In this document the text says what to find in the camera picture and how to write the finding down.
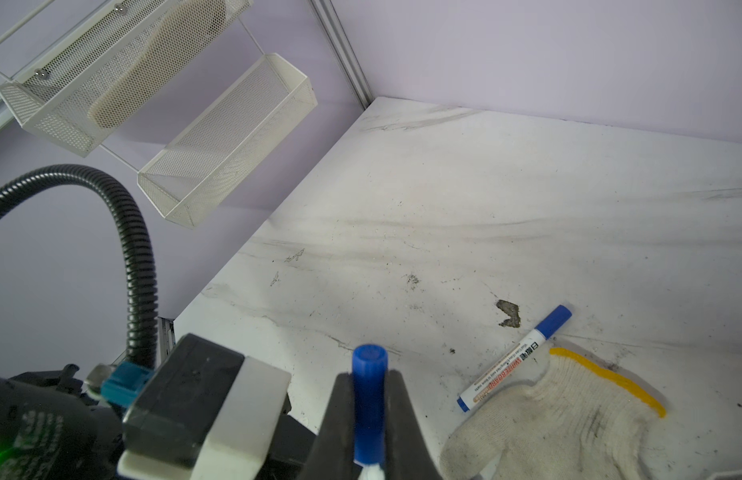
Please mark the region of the white marker pen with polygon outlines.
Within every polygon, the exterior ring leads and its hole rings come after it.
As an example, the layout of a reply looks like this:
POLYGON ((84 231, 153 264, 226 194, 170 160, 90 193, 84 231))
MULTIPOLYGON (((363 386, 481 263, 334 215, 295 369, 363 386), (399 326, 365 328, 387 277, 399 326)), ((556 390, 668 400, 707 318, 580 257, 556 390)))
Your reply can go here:
POLYGON ((515 369, 552 338, 572 315, 568 307, 564 305, 556 307, 459 395, 457 404, 460 409, 469 412, 485 400, 515 369))
POLYGON ((358 480, 385 480, 385 472, 380 464, 365 465, 361 468, 358 480))

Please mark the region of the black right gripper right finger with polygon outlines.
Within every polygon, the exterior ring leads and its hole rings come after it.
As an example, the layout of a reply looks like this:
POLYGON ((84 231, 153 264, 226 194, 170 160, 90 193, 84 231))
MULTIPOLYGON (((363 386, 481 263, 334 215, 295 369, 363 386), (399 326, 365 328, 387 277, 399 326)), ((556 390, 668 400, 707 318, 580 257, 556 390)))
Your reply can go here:
POLYGON ((389 370, 384 380, 385 478, 441 479, 425 444, 401 372, 389 370))

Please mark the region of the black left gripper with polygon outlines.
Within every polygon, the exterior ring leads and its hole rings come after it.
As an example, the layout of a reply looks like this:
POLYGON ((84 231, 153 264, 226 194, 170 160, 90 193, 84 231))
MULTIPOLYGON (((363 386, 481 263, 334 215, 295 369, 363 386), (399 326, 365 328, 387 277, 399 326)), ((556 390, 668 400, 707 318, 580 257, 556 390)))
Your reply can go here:
MULTIPOLYGON (((265 463, 253 479, 293 479, 314 434, 286 411, 265 463)), ((124 408, 84 404, 56 388, 0 379, 0 479, 127 479, 117 472, 124 452, 124 408)))

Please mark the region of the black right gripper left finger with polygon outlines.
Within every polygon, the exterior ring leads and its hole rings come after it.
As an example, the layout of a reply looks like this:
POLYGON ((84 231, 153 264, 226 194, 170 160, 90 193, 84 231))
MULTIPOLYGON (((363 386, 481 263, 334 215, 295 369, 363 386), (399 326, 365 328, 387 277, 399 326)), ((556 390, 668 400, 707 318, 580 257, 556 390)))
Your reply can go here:
POLYGON ((354 427, 353 379, 350 373, 341 373, 335 379, 318 435, 298 479, 355 479, 354 427))

